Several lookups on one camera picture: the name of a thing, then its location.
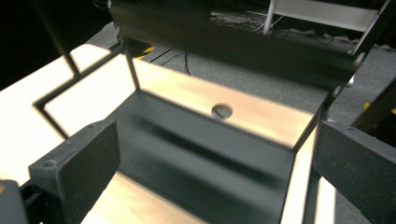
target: table surface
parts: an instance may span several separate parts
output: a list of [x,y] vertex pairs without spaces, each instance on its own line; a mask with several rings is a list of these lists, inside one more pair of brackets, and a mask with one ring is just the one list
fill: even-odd
[[[83,70],[108,53],[83,45],[72,56]],[[211,117],[218,103],[229,105],[230,125],[292,147],[312,115],[196,77],[134,60],[144,91]],[[0,179],[23,184],[27,167],[62,143],[63,139],[32,107],[32,103],[73,76],[64,58],[0,91]],[[84,78],[47,104],[49,113],[68,134],[106,118],[132,92],[134,85],[123,55]],[[314,134],[308,138],[294,164],[282,223],[299,223],[312,160]],[[320,181],[317,223],[332,223],[334,189]],[[86,216],[84,223],[202,223],[200,218],[116,173]]]

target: black metal frame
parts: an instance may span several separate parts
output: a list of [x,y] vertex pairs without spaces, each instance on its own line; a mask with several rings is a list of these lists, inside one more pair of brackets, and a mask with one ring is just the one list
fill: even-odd
[[[319,122],[326,119],[330,105],[342,89],[340,86],[345,86],[357,69],[353,65],[354,57],[341,51],[313,47],[306,44],[296,45],[287,40],[247,34],[229,27],[218,27],[217,25],[203,23],[191,18],[181,18],[178,15],[170,15],[155,8],[131,7],[131,4],[113,1],[110,11],[114,21],[120,26],[123,45],[86,70],[79,72],[69,54],[70,49],[62,41],[62,37],[57,32],[56,25],[50,19],[50,15],[42,4],[42,0],[32,1],[32,3],[44,22],[55,46],[64,55],[67,64],[74,72],[71,80],[34,103],[34,107],[63,138],[67,138],[66,132],[45,110],[45,105],[123,50],[134,86],[137,91],[140,91],[138,77],[132,62],[134,55],[131,52],[136,40],[171,45],[269,75],[305,84],[314,84],[327,90],[329,92],[328,95],[293,147],[292,152],[294,155],[297,154],[315,127],[320,126]],[[227,41],[219,39],[225,36],[228,37]],[[300,54],[300,57],[296,58],[297,52],[304,52],[304,54]]]
[[[67,65],[73,72],[73,77],[62,84],[57,89],[49,92],[47,95],[43,96],[41,99],[33,103],[33,106],[37,111],[47,120],[47,122],[55,129],[55,131],[63,138],[68,138],[66,131],[61,127],[61,125],[51,116],[51,114],[46,110],[46,104],[55,99],[57,96],[67,91],[69,88],[79,83],[83,78],[87,77],[93,73],[96,69],[100,68],[111,59],[115,58],[120,53],[127,53],[130,57],[133,57],[131,48],[125,48],[123,45],[117,45],[109,54],[107,54],[102,59],[98,60],[96,63],[92,64],[83,71],[79,71],[76,63],[74,62],[72,56],[70,55],[71,49],[67,47],[64,42],[61,33],[59,32],[55,21],[52,19],[50,13],[48,12],[44,0],[31,0],[31,4],[34,7],[36,14],[39,16],[40,20],[43,22],[49,36],[61,55],[64,56]],[[138,50],[136,55],[143,52],[143,49]]]

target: cable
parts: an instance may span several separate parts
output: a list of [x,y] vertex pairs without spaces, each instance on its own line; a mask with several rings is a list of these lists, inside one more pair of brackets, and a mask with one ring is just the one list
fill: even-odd
[[274,27],[274,25],[277,24],[277,23],[280,21],[280,19],[282,19],[282,18],[283,18],[283,16],[281,16],[279,19],[277,19],[277,21],[275,21],[275,22],[272,24],[272,26]]
[[173,56],[173,57],[170,58],[168,61],[162,63],[161,66],[166,65],[167,63],[169,63],[170,61],[172,61],[174,58],[176,58],[176,57],[178,57],[178,56],[180,56],[180,55],[182,55],[182,54],[184,54],[184,52],[183,52],[183,53],[179,53],[178,55]]
[[171,51],[173,48],[170,48],[168,50],[166,50],[164,53],[158,55],[157,57],[155,57],[153,60],[149,61],[150,63],[153,63],[154,61],[156,61],[157,59],[161,58],[163,55],[165,55],[167,52]]
[[320,41],[316,36],[314,38],[319,44],[322,44],[322,45],[330,45],[332,43],[332,41],[334,40],[334,36],[332,36],[332,39],[329,40],[329,42],[327,42],[327,43]]
[[286,33],[283,33],[283,32],[274,33],[274,36],[276,36],[276,35],[283,35],[280,38],[285,38],[286,36],[288,36],[288,37],[292,37],[292,38],[315,39],[319,44],[322,44],[322,45],[329,45],[329,44],[331,44],[334,41],[334,36],[332,36],[332,38],[331,38],[331,40],[329,40],[329,42],[322,42],[322,41],[320,41],[318,39],[318,37],[316,35],[313,35],[313,34],[307,34],[307,35],[294,34],[294,35],[291,35],[290,34],[290,29],[288,29],[288,31]]
[[190,69],[189,69],[189,53],[188,52],[184,53],[184,72],[187,73],[189,76],[191,75]]

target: black metal bar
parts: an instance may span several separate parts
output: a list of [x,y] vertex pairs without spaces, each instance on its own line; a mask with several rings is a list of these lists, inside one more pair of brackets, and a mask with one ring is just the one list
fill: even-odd
[[375,42],[383,34],[383,32],[389,27],[389,23],[396,16],[396,1],[390,0],[386,2],[383,9],[380,11],[379,17],[372,27],[369,28],[367,33],[363,34],[362,40],[358,47],[353,52],[354,55],[358,56],[361,53],[368,54]]
[[131,45],[130,45],[130,43],[128,43],[128,41],[126,41],[125,45],[126,45],[126,48],[125,48],[126,61],[128,63],[129,70],[131,72],[132,80],[134,81],[134,87],[136,88],[137,91],[140,91],[139,79],[137,77],[136,71],[134,70],[134,62],[133,62]]
[[123,1],[113,1],[110,12],[125,39],[184,49],[326,90],[345,86],[356,71],[354,56],[341,50],[256,35]]
[[320,124],[321,120],[327,118],[327,112],[329,111],[330,106],[332,105],[338,94],[341,92],[341,90],[342,88],[339,87],[336,88],[334,91],[329,91],[329,93],[327,93],[318,110],[315,112],[314,116],[305,127],[302,135],[300,135],[299,139],[294,145],[293,151],[295,151],[296,154],[299,152],[309,135],[314,131],[315,127]]
[[53,44],[55,45],[58,52],[63,55],[69,65],[70,69],[73,71],[75,77],[79,76],[79,70],[73,61],[73,58],[70,56],[70,49],[64,43],[62,39],[61,32],[58,30],[57,26],[55,25],[54,20],[52,19],[50,13],[48,12],[46,6],[44,5],[42,0],[31,0],[31,4],[35,9],[38,17],[40,18],[41,22],[43,22],[49,37],[51,38]]
[[308,191],[305,199],[304,224],[314,224],[318,203],[318,187],[321,175],[311,169],[308,182]]
[[67,135],[67,133],[62,129],[62,127],[58,124],[58,122],[56,122],[52,116],[47,113],[46,109],[44,108],[44,106],[38,106],[35,105],[35,108],[38,110],[38,112],[40,112],[40,114],[47,120],[47,122],[50,124],[50,126],[52,126],[52,128],[55,129],[55,131],[65,140],[67,139],[69,136]]
[[373,101],[372,105],[353,122],[355,127],[365,133],[385,118],[396,106],[396,78]]
[[123,46],[119,46],[118,48],[114,49],[114,51],[107,54],[107,56],[103,57],[87,69],[85,69],[79,77],[73,77],[69,81],[65,82],[62,86],[58,87],[56,90],[50,92],[43,98],[39,99],[34,103],[36,106],[44,106],[47,102],[51,101],[58,95],[62,94],[64,91],[68,90],[70,87],[75,85],[76,83],[80,82],[84,77],[88,76],[90,73],[94,72],[96,69],[110,61],[112,58],[116,57],[123,51]]

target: vertical metal rod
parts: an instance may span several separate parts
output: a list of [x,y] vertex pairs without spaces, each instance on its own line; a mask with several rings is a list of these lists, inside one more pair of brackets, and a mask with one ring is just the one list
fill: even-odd
[[35,12],[37,13],[38,17],[40,18],[41,22],[43,22],[49,37],[51,38],[53,44],[55,45],[58,52],[63,55],[69,65],[70,69],[72,70],[74,76],[79,76],[78,68],[71,57],[70,50],[66,47],[66,44],[62,40],[61,32],[57,29],[53,18],[51,17],[50,13],[48,12],[46,6],[43,4],[42,0],[31,0],[30,1]]
[[131,45],[129,43],[125,43],[125,47],[126,47],[125,48],[126,60],[132,75],[132,80],[134,81],[134,87],[136,88],[137,91],[140,91],[139,79],[137,77],[136,71],[134,70],[134,62],[132,61],[133,56],[131,52]]

